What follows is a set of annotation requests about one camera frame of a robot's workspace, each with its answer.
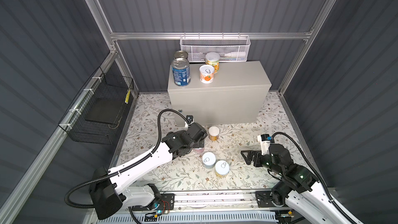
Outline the green label can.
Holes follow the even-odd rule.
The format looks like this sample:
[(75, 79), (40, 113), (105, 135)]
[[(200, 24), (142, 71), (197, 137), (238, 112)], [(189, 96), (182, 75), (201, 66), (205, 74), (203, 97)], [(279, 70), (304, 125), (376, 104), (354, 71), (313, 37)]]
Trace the green label can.
[(203, 154), (202, 163), (203, 163), (204, 168), (212, 169), (212, 168), (214, 168), (216, 162), (217, 162), (217, 158), (214, 153), (206, 152)]

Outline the orange label can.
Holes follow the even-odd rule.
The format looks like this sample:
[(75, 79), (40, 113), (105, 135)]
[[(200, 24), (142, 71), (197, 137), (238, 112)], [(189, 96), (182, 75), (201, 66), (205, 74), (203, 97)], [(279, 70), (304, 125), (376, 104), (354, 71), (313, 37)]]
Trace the orange label can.
[(200, 81), (204, 84), (210, 84), (214, 80), (215, 68), (211, 65), (202, 65), (199, 69)]

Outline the blue label tin can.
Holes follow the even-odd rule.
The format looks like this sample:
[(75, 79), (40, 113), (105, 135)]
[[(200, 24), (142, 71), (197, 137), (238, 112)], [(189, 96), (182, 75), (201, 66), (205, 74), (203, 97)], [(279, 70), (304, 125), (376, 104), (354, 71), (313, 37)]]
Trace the blue label tin can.
[(177, 58), (172, 62), (174, 82), (177, 86), (185, 87), (190, 83), (190, 63), (185, 58)]

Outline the yellow green can plastic lid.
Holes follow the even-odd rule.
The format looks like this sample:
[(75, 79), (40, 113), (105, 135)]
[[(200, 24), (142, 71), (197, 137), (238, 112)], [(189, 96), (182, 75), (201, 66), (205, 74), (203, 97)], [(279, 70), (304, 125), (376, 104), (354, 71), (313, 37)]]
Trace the yellow green can plastic lid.
[(217, 73), (219, 70), (219, 59), (220, 55), (216, 52), (209, 52), (205, 55), (206, 64), (211, 65), (214, 68), (215, 73)]

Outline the dark tomato tin can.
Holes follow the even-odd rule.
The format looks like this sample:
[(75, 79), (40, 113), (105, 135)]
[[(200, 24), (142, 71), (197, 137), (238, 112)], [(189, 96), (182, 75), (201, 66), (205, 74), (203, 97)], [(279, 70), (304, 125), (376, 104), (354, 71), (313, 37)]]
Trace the dark tomato tin can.
[(179, 58), (188, 59), (188, 56), (189, 54), (183, 50), (179, 50), (174, 53), (174, 59), (179, 59)]

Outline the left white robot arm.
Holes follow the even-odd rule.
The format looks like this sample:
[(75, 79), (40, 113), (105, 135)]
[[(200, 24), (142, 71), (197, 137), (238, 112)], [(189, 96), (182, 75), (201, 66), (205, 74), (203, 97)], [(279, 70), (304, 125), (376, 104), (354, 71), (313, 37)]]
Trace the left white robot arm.
[(96, 169), (92, 179), (116, 173), (113, 177), (89, 184), (89, 194), (98, 219), (107, 219), (123, 207), (157, 208), (161, 194), (154, 184), (133, 190), (128, 187), (155, 168), (185, 156), (194, 148), (203, 147), (206, 137), (206, 129), (194, 122), (187, 130), (170, 132), (161, 138), (156, 151), (147, 151), (109, 170), (104, 167)]

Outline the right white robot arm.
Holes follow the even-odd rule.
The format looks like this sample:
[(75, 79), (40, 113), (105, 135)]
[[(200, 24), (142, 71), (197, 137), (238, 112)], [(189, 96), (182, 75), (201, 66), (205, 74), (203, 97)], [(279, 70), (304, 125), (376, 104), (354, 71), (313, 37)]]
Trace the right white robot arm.
[(360, 224), (308, 168), (294, 163), (288, 149), (270, 144), (266, 151), (243, 150), (247, 165), (266, 168), (280, 176), (269, 194), (276, 207), (288, 206), (312, 224)]

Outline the pink label can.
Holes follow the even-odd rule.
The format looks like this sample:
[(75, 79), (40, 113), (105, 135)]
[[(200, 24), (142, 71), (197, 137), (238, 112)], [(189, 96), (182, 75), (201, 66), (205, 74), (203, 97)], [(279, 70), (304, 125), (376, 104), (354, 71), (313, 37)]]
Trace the pink label can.
[(204, 147), (193, 148), (192, 150), (193, 150), (195, 153), (202, 154), (202, 153), (204, 152), (205, 148), (204, 148)]

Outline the orange fruit can white lid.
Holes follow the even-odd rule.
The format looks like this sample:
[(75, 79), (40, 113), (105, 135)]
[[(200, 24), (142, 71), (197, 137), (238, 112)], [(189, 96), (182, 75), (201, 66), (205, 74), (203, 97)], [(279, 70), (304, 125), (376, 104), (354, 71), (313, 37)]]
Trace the orange fruit can white lid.
[(212, 126), (208, 129), (209, 139), (211, 141), (217, 141), (220, 135), (220, 129), (217, 126)]

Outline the yellow label can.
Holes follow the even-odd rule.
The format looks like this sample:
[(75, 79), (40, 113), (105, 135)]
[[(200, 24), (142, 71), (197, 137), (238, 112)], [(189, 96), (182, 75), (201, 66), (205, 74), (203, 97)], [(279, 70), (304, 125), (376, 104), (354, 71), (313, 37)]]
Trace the yellow label can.
[(226, 177), (230, 172), (230, 166), (228, 162), (225, 160), (217, 161), (214, 169), (215, 169), (215, 175), (220, 178)]

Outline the grey metal cabinet box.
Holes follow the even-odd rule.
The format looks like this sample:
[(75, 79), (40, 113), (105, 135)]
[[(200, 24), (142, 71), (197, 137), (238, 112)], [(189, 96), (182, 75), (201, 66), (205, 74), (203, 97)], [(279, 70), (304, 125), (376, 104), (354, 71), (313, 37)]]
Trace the grey metal cabinet box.
[(169, 72), (172, 109), (202, 126), (255, 122), (272, 84), (260, 61), (222, 63), (212, 83), (200, 81), (200, 63), (190, 65), (191, 82), (177, 86)]

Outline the white tube in basket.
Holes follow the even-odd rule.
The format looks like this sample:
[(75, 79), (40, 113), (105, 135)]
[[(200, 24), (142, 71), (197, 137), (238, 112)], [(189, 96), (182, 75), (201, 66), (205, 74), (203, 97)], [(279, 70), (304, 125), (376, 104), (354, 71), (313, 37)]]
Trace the white tube in basket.
[(245, 51), (229, 52), (224, 54), (225, 59), (246, 60), (247, 53)]

